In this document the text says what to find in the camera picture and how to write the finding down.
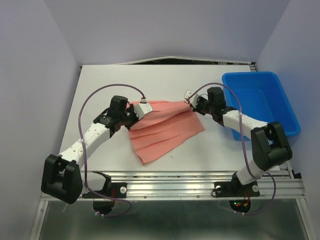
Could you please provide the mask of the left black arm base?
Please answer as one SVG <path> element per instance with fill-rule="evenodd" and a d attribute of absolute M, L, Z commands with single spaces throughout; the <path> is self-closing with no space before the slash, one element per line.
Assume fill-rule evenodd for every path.
<path fill-rule="evenodd" d="M 101 190 L 89 191 L 82 194 L 83 199 L 93 199 L 92 208 L 96 216 L 103 218 L 120 217 L 132 208 L 132 203 L 127 198 L 128 184 L 126 182 L 105 183 Z M 116 210 L 120 204 L 127 206 L 125 210 Z"/>

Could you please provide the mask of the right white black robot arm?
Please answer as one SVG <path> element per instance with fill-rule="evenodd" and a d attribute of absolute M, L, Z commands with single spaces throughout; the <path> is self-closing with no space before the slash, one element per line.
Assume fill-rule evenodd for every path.
<path fill-rule="evenodd" d="M 248 184 L 260 179 L 268 170 L 282 165 L 293 157 L 293 152 L 281 123 L 254 119 L 238 109 L 227 106 L 220 87 L 207 89 L 207 98 L 197 92 L 186 91 L 184 100 L 194 112 L 211 115 L 219 125 L 240 133 L 241 141 L 251 141 L 252 160 L 248 160 L 246 146 L 242 143 L 245 167 L 235 173 L 230 182 L 231 192 L 242 195 Z"/>

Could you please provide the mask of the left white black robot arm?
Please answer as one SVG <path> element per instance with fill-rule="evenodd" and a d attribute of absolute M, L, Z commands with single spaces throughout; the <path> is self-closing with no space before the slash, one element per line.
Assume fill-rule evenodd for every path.
<path fill-rule="evenodd" d="M 50 154 L 44 162 L 41 191 L 67 204 L 73 204 L 83 190 L 81 169 L 88 158 L 122 126 L 128 130 L 142 118 L 140 104 L 130 104 L 115 95 L 107 109 L 101 112 L 85 133 L 72 146 Z"/>

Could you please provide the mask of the pink pleated skirt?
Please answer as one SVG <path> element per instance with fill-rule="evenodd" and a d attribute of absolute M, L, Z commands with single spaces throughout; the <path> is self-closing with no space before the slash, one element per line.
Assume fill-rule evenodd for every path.
<path fill-rule="evenodd" d="M 156 100 L 150 104 L 153 112 L 128 131 L 142 165 L 159 159 L 205 130 L 197 114 L 184 101 Z"/>

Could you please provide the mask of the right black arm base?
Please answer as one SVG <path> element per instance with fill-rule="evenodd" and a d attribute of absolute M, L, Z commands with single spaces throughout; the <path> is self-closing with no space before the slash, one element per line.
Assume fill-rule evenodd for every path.
<path fill-rule="evenodd" d="M 236 213 L 246 214 L 251 208 L 251 198 L 259 197 L 260 191 L 256 181 L 242 185 L 238 180 L 220 181 L 213 184 L 211 196 L 230 198 L 229 205 Z"/>

